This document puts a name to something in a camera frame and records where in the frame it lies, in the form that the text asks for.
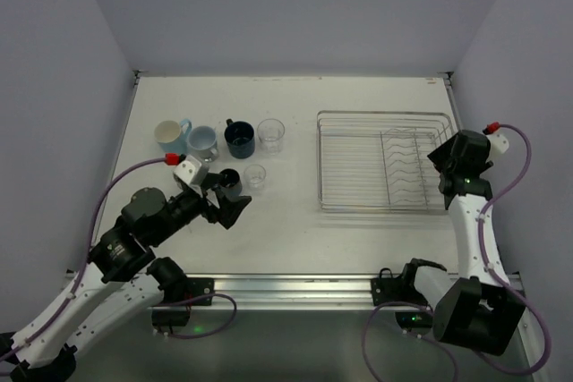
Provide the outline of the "small dark blue cup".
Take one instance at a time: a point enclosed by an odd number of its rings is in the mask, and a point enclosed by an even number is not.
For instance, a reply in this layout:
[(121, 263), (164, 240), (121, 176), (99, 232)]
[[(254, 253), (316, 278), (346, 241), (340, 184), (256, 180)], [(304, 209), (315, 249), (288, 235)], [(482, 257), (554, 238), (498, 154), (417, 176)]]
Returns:
[(224, 169), (220, 172), (223, 176), (220, 186), (229, 199), (236, 199), (241, 196), (243, 185), (240, 174), (232, 168)]

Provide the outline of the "pale grey-blue mug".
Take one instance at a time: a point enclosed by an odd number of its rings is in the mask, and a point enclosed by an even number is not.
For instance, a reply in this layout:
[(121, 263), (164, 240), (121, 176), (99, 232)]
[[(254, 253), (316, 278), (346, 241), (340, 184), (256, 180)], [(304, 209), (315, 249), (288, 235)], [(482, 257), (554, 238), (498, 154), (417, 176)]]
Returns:
[(218, 136), (209, 126), (198, 126), (187, 137), (187, 148), (191, 155), (205, 162), (213, 162), (218, 156)]

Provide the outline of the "small clear glass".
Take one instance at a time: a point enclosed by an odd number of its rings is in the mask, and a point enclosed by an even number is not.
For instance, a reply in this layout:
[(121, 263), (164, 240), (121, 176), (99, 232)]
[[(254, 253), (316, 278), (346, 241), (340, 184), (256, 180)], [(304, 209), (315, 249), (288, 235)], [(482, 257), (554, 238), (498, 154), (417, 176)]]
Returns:
[(265, 188), (267, 178), (266, 169), (258, 164), (252, 164), (244, 169), (244, 180), (250, 191), (260, 193)]

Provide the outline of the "large dark blue mug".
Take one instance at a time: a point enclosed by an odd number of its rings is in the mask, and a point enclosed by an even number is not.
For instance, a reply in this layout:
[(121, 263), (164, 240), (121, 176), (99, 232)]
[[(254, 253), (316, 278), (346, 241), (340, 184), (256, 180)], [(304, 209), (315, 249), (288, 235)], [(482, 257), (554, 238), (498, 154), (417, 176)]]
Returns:
[(227, 127), (224, 131), (225, 141), (229, 153), (237, 159), (246, 159), (255, 151), (255, 131), (253, 127), (244, 121), (226, 120)]

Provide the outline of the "light blue mug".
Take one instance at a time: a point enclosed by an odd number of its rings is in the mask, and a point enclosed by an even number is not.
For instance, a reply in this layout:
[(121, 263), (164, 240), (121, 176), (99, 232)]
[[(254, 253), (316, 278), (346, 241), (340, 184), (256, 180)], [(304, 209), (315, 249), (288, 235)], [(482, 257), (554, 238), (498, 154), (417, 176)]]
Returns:
[(181, 121), (165, 120), (154, 129), (154, 139), (164, 153), (185, 154), (187, 138), (192, 130), (189, 119)]

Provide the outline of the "clear faceted glass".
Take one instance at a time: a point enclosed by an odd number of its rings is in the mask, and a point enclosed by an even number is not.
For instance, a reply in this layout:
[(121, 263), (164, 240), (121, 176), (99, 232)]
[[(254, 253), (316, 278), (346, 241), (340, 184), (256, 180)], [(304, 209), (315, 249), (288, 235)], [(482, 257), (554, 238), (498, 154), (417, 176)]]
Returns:
[(285, 132), (285, 125), (275, 118), (265, 119), (257, 127), (259, 141), (263, 149), (271, 155), (281, 152)]

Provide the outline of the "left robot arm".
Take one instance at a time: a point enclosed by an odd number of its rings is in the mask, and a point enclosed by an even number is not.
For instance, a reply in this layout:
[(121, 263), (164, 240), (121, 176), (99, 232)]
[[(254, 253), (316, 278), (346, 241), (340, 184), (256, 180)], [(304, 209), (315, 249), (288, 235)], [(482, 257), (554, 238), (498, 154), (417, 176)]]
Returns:
[(194, 295), (189, 279), (154, 249), (195, 218), (230, 229), (251, 203), (184, 186), (167, 198), (157, 188), (136, 191), (114, 226), (88, 252), (87, 261), (56, 299), (25, 328), (1, 335), (1, 358), (13, 364), (12, 381), (65, 381), (90, 342), (148, 307), (190, 307), (215, 296)]

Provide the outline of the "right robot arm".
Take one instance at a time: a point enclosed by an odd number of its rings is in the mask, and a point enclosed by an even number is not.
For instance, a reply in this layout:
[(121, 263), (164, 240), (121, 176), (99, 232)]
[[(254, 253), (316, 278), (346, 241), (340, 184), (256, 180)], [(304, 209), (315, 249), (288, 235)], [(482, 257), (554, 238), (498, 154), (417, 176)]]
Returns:
[(406, 263), (401, 274), (401, 284), (432, 308), (437, 341), (494, 356), (505, 352), (525, 310), (506, 287), (492, 228), (492, 187), (481, 176), (492, 167), (492, 154), (508, 147), (500, 134), (463, 130), (429, 154), (454, 227), (458, 279), (422, 259)]

